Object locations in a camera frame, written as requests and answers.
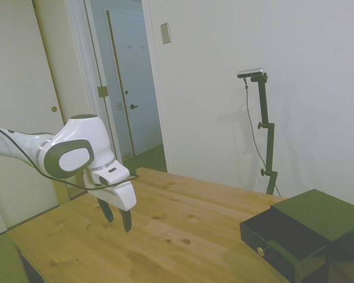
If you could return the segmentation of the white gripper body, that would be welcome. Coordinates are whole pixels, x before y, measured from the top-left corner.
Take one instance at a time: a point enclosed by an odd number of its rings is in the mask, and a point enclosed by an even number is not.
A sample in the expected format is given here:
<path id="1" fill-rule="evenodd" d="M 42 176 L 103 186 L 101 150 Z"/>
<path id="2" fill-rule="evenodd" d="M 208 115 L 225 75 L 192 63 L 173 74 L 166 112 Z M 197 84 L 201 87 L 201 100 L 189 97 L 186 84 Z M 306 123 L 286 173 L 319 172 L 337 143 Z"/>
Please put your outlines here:
<path id="1" fill-rule="evenodd" d="M 135 190 L 131 181 L 118 177 L 105 179 L 96 172 L 92 177 L 88 173 L 83 176 L 88 192 L 93 196 L 122 210 L 130 210 L 136 204 Z"/>

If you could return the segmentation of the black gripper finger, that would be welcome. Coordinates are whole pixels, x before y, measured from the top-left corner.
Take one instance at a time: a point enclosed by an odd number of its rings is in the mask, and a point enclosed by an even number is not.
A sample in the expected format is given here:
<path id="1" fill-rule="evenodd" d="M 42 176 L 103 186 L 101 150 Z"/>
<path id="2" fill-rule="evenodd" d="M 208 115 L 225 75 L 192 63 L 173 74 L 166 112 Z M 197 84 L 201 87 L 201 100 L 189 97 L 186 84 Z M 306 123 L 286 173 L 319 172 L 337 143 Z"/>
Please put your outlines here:
<path id="1" fill-rule="evenodd" d="M 102 199 L 98 198 L 97 200 L 98 200 L 99 206 L 100 206 L 105 218 L 107 219 L 107 221 L 113 222 L 114 216 L 113 216 L 112 210 L 110 209 L 109 204 Z"/>
<path id="2" fill-rule="evenodd" d="M 122 217 L 123 227 L 126 232 L 129 232 L 132 229 L 132 215 L 130 210 L 119 209 L 119 212 Z"/>

